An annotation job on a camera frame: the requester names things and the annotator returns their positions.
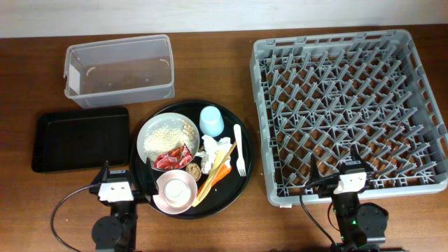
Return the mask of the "white tissue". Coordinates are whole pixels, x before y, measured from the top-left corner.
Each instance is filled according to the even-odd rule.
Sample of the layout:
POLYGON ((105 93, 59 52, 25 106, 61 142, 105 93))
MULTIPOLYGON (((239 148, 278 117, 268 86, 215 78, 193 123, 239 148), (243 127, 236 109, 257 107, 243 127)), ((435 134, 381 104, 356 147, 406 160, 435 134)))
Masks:
POLYGON ((202 140, 204 145, 195 155, 201 158, 202 173, 210 174, 211 170, 222 162, 232 144, 230 143, 230 137, 223 137, 216 141, 213 137, 204 135, 202 140))

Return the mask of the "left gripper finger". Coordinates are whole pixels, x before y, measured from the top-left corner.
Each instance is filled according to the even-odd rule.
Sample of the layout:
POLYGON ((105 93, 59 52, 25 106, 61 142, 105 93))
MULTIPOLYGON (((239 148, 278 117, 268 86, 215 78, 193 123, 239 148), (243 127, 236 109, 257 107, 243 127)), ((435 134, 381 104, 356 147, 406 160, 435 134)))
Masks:
POLYGON ((101 168, 101 176, 100 176, 101 183, 107 182, 108 174, 109 174, 109 162, 105 161, 105 163, 103 164, 103 167, 101 168))
POLYGON ((146 189, 145 194, 149 202, 153 201, 153 196, 159 194, 159 188, 157 180, 154 177, 153 168, 151 167, 151 160, 149 157, 146 158, 146 164, 148 166, 148 171, 145 177, 146 189))

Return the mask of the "white plastic fork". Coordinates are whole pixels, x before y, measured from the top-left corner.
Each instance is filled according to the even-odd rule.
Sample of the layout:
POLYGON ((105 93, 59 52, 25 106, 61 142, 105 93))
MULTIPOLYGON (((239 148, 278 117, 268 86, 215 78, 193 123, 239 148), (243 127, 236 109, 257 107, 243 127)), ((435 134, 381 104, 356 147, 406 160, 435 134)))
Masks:
POLYGON ((239 172, 240 176, 246 176, 246 164, 243 157, 243 150, 242 150, 242 129, 239 124, 235 124, 234 127, 234 137, 237 144, 237 154, 238 158, 236 161, 237 170, 239 172))

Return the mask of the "wooden chopstick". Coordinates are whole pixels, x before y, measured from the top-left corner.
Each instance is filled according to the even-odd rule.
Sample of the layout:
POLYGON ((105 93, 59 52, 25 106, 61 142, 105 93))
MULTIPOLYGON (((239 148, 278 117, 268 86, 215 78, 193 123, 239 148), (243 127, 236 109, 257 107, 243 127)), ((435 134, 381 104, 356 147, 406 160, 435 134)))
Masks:
POLYGON ((219 171, 221 170, 221 167, 225 164, 225 161, 230 157, 230 155, 233 152, 233 150, 235 149, 236 145, 237 145, 237 142, 235 141, 233 143, 233 145, 231 146, 231 148, 229 149, 229 151, 223 156, 223 159, 221 160, 221 163, 217 166, 216 171, 213 174, 213 176, 211 178, 208 178, 208 181, 206 182, 205 186, 203 187, 202 192, 197 196, 198 202, 201 202, 205 198, 206 194, 210 191, 211 183, 218 175, 219 171))

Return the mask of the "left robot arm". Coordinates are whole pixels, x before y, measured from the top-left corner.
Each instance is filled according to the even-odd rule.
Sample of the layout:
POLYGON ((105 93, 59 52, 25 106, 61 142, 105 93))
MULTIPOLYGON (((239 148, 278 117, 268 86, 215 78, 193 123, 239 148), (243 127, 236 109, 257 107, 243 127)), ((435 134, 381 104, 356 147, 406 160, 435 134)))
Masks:
POLYGON ((134 176, 127 170, 111 171, 105 162, 91 183, 89 193, 110 208, 110 214, 100 218, 92 228, 96 251, 128 252, 136 249, 137 205, 149 203, 159 193, 152 170, 134 176), (132 189, 133 179, 143 179, 146 187, 132 189))

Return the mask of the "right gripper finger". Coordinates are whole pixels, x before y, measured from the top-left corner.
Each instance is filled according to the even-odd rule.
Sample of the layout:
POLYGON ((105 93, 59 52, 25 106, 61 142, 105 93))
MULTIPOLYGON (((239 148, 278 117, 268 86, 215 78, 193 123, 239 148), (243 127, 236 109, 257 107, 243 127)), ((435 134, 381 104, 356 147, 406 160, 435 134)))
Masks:
POLYGON ((319 175, 319 169, 317 167, 317 161, 314 154, 311 154, 311 169, 310 169, 309 182, 313 183, 315 181, 318 181, 319 179, 320 175, 319 175))
POLYGON ((359 155, 356 145, 351 146, 351 155, 357 161, 356 165, 359 169, 364 169, 365 172, 373 172, 373 168, 359 155))

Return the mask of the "brown walnut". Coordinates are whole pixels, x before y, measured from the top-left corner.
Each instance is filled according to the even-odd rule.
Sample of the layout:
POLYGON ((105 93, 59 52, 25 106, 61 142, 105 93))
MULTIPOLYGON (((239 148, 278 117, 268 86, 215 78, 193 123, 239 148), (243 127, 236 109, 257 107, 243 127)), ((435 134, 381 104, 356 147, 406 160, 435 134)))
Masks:
POLYGON ((197 163, 191 162, 185 167, 185 170, 194 178, 195 181, 199 181, 202 176, 202 170, 197 163))

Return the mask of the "pink bowl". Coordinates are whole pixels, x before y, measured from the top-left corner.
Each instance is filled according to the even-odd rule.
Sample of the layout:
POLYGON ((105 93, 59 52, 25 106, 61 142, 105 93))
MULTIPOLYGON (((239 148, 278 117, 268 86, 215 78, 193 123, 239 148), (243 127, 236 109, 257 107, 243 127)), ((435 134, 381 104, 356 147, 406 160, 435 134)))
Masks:
POLYGON ((167 171, 157 179, 157 184, 159 188, 159 194, 153 196, 153 201, 155 205, 158 207, 158 209, 166 214, 181 214, 189 210, 189 208, 193 205, 193 202, 196 199, 197 196, 196 181, 186 171, 183 170, 167 171), (180 207, 172 206, 168 204, 165 199, 165 193, 164 193, 165 184, 172 179, 182 180, 190 188, 190 200, 183 206, 180 207))

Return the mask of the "white cup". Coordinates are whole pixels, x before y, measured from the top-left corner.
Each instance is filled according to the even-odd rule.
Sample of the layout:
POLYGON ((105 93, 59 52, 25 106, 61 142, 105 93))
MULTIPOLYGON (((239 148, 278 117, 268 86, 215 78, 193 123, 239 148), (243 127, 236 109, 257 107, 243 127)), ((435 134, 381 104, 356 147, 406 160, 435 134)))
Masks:
POLYGON ((172 179, 164 186, 164 196, 168 204, 180 207, 190 200, 190 188, 179 179, 172 179))

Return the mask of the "yellow plastic knife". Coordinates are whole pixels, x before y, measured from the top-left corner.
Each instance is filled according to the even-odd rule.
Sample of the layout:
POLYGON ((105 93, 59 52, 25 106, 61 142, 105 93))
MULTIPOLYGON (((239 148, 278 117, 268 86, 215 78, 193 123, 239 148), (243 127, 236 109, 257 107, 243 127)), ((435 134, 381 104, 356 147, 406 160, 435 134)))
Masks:
POLYGON ((216 159, 213 163, 212 170, 209 173, 209 177, 198 189, 196 199, 192 203, 193 207, 196 207, 201 203, 209 194, 211 188, 231 172, 232 167, 230 166, 230 161, 224 161, 226 155, 227 153, 225 151, 218 151, 216 154, 216 159))

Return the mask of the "red snack wrapper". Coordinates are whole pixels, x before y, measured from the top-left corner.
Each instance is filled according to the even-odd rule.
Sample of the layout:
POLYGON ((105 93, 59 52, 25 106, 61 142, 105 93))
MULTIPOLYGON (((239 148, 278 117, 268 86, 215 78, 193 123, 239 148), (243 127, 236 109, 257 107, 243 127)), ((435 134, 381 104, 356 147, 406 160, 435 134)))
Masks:
POLYGON ((168 153, 161 154, 155 160, 154 168, 162 170, 181 169, 193 159, 190 149, 183 144, 168 153))

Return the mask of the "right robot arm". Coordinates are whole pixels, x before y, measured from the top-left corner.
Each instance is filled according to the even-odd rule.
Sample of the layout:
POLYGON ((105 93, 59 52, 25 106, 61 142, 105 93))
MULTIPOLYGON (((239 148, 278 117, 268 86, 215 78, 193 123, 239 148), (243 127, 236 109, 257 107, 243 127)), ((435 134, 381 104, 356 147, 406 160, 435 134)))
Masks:
POLYGON ((351 147, 350 154, 351 161, 343 161, 336 173, 326 177, 319 176, 312 155, 310 179, 304 188, 317 188, 320 198, 331 199, 329 209, 335 213, 342 240, 336 243, 321 229, 330 239, 331 251, 379 251, 379 245, 386 241, 389 213, 377 204, 360 203, 358 195, 367 190, 374 169, 360 157, 356 147, 351 147))

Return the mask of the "light blue plastic cup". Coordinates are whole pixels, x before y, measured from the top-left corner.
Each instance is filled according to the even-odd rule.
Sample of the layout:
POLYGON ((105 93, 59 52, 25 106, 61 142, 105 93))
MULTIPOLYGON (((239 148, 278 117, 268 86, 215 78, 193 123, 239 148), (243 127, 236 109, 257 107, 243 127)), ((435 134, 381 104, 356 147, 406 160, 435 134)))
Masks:
POLYGON ((210 137, 217 137, 224 130, 224 122, 220 110, 215 106, 204 107, 199 115, 199 128, 210 137))

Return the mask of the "grey plate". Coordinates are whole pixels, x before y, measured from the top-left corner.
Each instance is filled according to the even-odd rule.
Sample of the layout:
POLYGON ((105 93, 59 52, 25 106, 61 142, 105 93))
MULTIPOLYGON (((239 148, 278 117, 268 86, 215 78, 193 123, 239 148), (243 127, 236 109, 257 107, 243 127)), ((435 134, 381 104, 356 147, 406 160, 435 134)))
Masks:
MULTIPOLYGON (((196 152, 199 150, 200 147, 200 133, 194 122, 185 115, 181 115, 180 113, 161 113, 159 115, 153 116, 147 122, 145 122, 137 135, 136 151, 144 164, 146 163, 146 158, 148 157, 148 155, 144 151, 144 139, 146 138, 147 133, 151 133, 153 130, 156 130, 163 126, 169 126, 171 128, 179 128, 182 130, 183 129, 183 123, 181 122, 182 120, 185 120, 188 123, 190 123, 195 128, 195 131, 197 133, 195 140, 190 141, 190 146, 188 146, 192 156, 193 157, 195 156, 196 152)), ((154 168, 155 162, 150 161, 150 163, 153 169, 160 172, 164 171, 162 169, 154 168)))

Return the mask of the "orange carrot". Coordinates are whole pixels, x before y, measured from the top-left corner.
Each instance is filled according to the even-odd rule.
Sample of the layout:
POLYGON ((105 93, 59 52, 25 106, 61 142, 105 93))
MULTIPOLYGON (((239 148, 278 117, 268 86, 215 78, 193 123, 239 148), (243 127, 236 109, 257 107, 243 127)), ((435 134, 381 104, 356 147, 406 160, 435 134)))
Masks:
MULTIPOLYGON (((208 181, 208 179, 210 179, 212 177, 212 173, 214 173, 216 171, 216 168, 213 168, 210 173, 209 173, 209 177, 207 178, 206 182, 208 181)), ((213 182, 211 183, 211 186, 213 187, 217 182, 219 182, 220 180, 224 179, 230 172, 232 171, 232 167, 230 166, 230 164, 224 164, 218 175, 216 176, 216 178, 213 180, 213 182)), ((206 182, 204 182, 200 188, 198 189, 197 195, 199 195, 202 190, 203 187, 205 186, 206 182)))

